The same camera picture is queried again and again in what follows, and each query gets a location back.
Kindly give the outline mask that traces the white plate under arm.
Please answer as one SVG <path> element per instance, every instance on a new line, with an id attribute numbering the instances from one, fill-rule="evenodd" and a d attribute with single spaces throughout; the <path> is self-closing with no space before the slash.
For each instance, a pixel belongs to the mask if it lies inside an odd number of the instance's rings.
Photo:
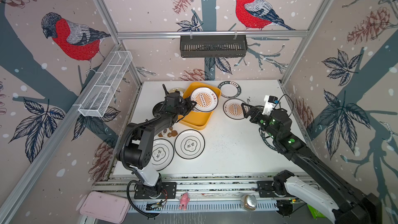
<path id="1" fill-rule="evenodd" d="M 156 171 L 161 171 L 170 165 L 174 158 L 174 147 L 165 139 L 153 141 L 151 164 Z"/>

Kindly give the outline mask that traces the orange sunburst plate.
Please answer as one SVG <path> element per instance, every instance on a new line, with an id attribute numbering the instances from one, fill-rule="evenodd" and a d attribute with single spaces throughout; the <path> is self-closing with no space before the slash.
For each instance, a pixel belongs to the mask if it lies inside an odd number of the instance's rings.
<path id="1" fill-rule="evenodd" d="M 190 100 L 196 103 L 193 111 L 198 113 L 210 113 L 218 106 L 218 95 L 207 87 L 194 89 Z"/>
<path id="2" fill-rule="evenodd" d="M 229 99 L 223 105 L 225 115 L 233 120 L 244 119 L 244 111 L 241 104 L 244 103 L 240 99 Z"/>

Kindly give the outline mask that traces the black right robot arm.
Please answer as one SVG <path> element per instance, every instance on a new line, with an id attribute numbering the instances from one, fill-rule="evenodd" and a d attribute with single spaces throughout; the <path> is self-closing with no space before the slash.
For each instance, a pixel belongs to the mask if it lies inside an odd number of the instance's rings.
<path id="1" fill-rule="evenodd" d="M 272 138 L 276 151 L 303 169 L 320 187 L 317 190 L 284 170 L 274 176 L 277 195 L 301 199 L 334 224 L 382 223 L 380 200 L 374 194 L 365 195 L 320 161 L 306 143 L 291 132 L 292 120 L 285 109 L 264 115 L 255 106 L 242 103 L 241 107 L 244 117 Z"/>

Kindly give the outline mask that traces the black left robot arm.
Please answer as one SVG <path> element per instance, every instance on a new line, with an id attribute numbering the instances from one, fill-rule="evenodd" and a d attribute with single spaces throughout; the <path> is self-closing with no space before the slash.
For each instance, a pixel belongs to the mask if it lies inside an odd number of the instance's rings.
<path id="1" fill-rule="evenodd" d="M 154 117 L 141 123 L 129 123 L 122 135 L 117 150 L 117 160 L 139 179 L 138 188 L 146 197 L 155 198 L 162 193 L 162 178 L 150 162 L 155 135 L 180 121 L 196 106 L 190 98 L 184 98 L 179 91 L 169 93 L 166 86 L 164 101 L 155 105 Z"/>

